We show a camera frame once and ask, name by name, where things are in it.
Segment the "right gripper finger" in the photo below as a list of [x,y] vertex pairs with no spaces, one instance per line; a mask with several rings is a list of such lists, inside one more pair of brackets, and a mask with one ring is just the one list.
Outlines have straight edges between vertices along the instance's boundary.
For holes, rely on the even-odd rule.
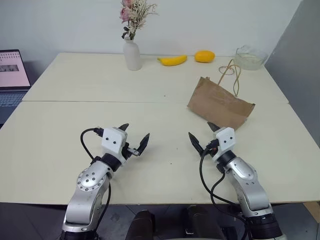
[[210,127],[210,129],[213,131],[213,132],[216,132],[218,130],[220,130],[221,128],[219,126],[217,126],[216,124],[212,123],[212,122],[207,122],[208,126]]
[[199,154],[202,154],[204,152],[204,149],[200,145],[199,140],[190,132],[188,132],[188,136],[189,136],[190,142],[191,142],[192,146],[195,148],[195,150]]

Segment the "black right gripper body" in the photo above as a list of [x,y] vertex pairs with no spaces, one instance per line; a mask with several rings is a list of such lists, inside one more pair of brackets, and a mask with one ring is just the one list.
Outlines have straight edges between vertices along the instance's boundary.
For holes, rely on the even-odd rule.
[[218,139],[214,139],[212,141],[210,141],[204,151],[203,151],[203,155],[210,155],[211,157],[213,157],[217,152],[218,152],[218,146],[220,145],[219,140]]

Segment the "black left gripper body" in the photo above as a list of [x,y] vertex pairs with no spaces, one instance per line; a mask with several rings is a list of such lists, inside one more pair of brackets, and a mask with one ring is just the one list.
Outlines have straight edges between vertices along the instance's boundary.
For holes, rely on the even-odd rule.
[[139,156],[139,151],[135,148],[130,148],[129,143],[126,142],[121,150],[121,154],[125,160],[129,159],[132,155]]

